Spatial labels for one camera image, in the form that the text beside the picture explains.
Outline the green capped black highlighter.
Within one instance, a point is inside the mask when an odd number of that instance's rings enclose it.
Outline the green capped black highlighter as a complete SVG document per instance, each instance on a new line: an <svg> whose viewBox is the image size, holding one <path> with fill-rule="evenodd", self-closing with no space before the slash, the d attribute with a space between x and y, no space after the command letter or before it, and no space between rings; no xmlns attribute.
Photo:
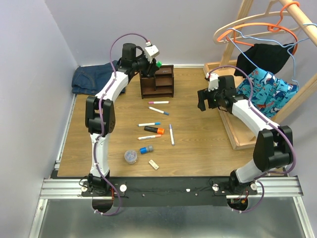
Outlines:
<svg viewBox="0 0 317 238"><path fill-rule="evenodd" d="M162 66L161 61L157 61L155 64L153 64L152 73L155 74L160 69L161 66Z"/></svg>

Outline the brown wooden desk organizer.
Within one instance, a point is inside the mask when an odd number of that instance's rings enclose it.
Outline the brown wooden desk organizer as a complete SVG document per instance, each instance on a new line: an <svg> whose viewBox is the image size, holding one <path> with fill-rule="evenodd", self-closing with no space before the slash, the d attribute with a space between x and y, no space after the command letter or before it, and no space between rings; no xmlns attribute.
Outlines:
<svg viewBox="0 0 317 238"><path fill-rule="evenodd" d="M139 72L141 98L174 97L174 65L163 65L153 77Z"/></svg>

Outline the orange capped black highlighter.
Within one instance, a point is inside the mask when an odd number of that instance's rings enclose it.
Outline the orange capped black highlighter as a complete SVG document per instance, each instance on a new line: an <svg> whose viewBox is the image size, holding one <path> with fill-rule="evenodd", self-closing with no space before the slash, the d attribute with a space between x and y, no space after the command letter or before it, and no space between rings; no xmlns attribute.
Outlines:
<svg viewBox="0 0 317 238"><path fill-rule="evenodd" d="M144 130L145 131L149 131L149 132L154 132L154 133L157 133L157 134L164 134L164 129L163 128L145 126Z"/></svg>

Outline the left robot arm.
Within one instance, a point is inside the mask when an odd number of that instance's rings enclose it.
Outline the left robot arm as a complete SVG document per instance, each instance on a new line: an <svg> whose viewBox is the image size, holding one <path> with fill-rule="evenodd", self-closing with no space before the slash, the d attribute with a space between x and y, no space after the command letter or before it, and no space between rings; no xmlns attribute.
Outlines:
<svg viewBox="0 0 317 238"><path fill-rule="evenodd" d="M133 43L125 43L122 56L113 66L114 72L103 89L86 99L85 126L92 142L92 166L88 174L88 191L99 196L106 195L109 184L108 143L115 127L114 102L135 74L141 72L153 76L160 68L155 57L158 48L146 42L144 48Z"/></svg>

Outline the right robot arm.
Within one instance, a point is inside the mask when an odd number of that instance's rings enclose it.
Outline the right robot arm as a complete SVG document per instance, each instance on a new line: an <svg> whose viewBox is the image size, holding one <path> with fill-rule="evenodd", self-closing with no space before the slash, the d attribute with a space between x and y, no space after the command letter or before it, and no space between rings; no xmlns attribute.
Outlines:
<svg viewBox="0 0 317 238"><path fill-rule="evenodd" d="M228 189L231 193L239 194L264 173L276 172L295 161L290 127L274 123L245 95L238 94L232 75L208 73L206 81L208 87L198 91L198 108L201 111L224 108L241 120L256 137L251 161L230 174Z"/></svg>

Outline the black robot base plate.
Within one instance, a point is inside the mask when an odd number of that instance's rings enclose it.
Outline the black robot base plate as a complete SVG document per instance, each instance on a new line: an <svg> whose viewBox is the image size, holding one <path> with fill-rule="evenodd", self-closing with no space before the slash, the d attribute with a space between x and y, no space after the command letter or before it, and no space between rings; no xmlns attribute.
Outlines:
<svg viewBox="0 0 317 238"><path fill-rule="evenodd" d="M232 182L229 176L215 177L109 177L88 176L84 197L96 205L155 206L226 206L230 196L256 195L250 183Z"/></svg>

